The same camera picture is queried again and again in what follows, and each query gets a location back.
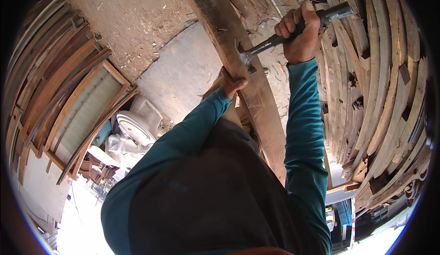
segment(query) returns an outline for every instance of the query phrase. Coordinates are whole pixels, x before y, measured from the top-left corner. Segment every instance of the plastic bag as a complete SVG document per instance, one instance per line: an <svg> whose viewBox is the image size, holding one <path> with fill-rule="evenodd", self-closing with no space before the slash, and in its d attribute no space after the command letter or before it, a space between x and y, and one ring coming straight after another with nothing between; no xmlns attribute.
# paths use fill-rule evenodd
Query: plastic bag
<svg viewBox="0 0 440 255"><path fill-rule="evenodd" d="M116 154L125 153L126 137L121 137L119 134L110 135L106 141L106 150Z"/></svg>

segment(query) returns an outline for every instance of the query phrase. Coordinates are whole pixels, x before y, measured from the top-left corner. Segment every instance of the finger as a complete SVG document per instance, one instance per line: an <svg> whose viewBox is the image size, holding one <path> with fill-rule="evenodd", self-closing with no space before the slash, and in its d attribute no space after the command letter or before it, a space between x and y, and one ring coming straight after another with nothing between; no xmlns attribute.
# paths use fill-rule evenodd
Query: finger
<svg viewBox="0 0 440 255"><path fill-rule="evenodd" d="M290 10L284 17L283 17L283 21L284 24L286 24L287 30L289 32L294 32L295 31L295 21L294 21L294 11L295 10Z"/></svg>
<svg viewBox="0 0 440 255"><path fill-rule="evenodd" d="M300 24L301 19L302 19L302 13L301 13L301 8L299 8L294 11L295 24L296 25Z"/></svg>
<svg viewBox="0 0 440 255"><path fill-rule="evenodd" d="M231 81L231 79L229 78L229 73L224 66L221 67L220 73L223 76L223 80L226 80L228 82Z"/></svg>
<svg viewBox="0 0 440 255"><path fill-rule="evenodd" d="M279 23L275 25L274 30L277 36L281 36L281 31L279 30Z"/></svg>
<svg viewBox="0 0 440 255"><path fill-rule="evenodd" d="M249 83L248 80L238 80L236 83L234 83L234 92L243 89L247 84Z"/></svg>
<svg viewBox="0 0 440 255"><path fill-rule="evenodd" d="M286 26L286 24L284 23L284 20L281 20L281 21L279 22L279 30L281 31L281 35L282 35L284 38L289 38L289 36L290 36L290 32L289 32L289 30L287 29L287 26Z"/></svg>
<svg viewBox="0 0 440 255"><path fill-rule="evenodd" d="M304 1L304 4L301 6L301 13L305 21L305 27L313 28L318 31L321 26L321 21L316 15L315 8L310 0Z"/></svg>

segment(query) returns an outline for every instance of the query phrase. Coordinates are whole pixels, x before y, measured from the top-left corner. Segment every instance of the stack of wooden planks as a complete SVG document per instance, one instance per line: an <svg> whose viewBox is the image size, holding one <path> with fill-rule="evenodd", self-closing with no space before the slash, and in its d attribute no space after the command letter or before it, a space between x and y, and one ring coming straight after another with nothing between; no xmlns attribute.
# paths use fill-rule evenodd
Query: stack of wooden planks
<svg viewBox="0 0 440 255"><path fill-rule="evenodd" d="M52 162L63 170L58 182L76 177L85 150L130 87L108 57L64 0L49 3L19 38L8 64L3 110L10 116L10 169L21 184L29 153L37 159L46 154L47 173Z"/></svg>
<svg viewBox="0 0 440 255"><path fill-rule="evenodd" d="M403 0L326 0L316 8L345 1L355 15L327 28L317 61L327 85L326 140L343 177L357 182L347 191L357 191L359 216L389 204L427 169L428 61Z"/></svg>

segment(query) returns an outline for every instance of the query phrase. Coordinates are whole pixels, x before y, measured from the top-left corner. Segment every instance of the toilet bowl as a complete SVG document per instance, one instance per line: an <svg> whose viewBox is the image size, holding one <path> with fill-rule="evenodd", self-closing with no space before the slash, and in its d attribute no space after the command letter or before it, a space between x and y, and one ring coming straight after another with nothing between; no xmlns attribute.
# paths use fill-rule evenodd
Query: toilet bowl
<svg viewBox="0 0 440 255"><path fill-rule="evenodd" d="M148 145L157 140L162 115L145 97L137 95L130 110L118 112L116 118L121 129L139 144Z"/></svg>

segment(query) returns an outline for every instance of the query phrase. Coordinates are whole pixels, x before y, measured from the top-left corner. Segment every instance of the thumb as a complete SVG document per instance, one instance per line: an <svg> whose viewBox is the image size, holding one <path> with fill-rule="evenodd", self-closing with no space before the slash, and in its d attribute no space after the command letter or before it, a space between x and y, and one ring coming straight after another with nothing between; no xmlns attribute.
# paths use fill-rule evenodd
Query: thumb
<svg viewBox="0 0 440 255"><path fill-rule="evenodd" d="M238 91L243 89L247 84L249 83L248 80L238 80L236 83L234 83L234 91Z"/></svg>
<svg viewBox="0 0 440 255"><path fill-rule="evenodd" d="M319 17L316 15L315 8L310 0L304 1L304 4L301 6L301 13L304 18L306 28L312 26L313 28L319 29L321 26L321 21L319 21Z"/></svg>

